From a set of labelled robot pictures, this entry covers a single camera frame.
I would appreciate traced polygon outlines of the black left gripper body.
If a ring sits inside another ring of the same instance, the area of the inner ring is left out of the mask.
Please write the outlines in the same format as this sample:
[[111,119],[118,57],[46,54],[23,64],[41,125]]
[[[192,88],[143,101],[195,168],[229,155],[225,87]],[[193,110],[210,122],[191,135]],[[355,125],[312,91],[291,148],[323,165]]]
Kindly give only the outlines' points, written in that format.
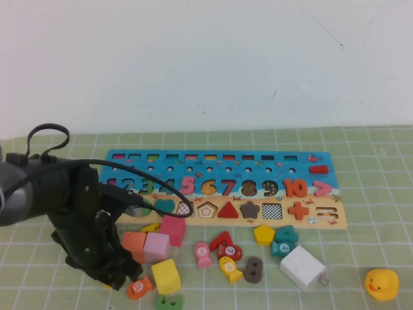
[[52,238],[67,253],[66,262],[89,276],[140,276],[143,268],[120,243],[112,217],[98,211],[91,216],[72,212],[52,214]]

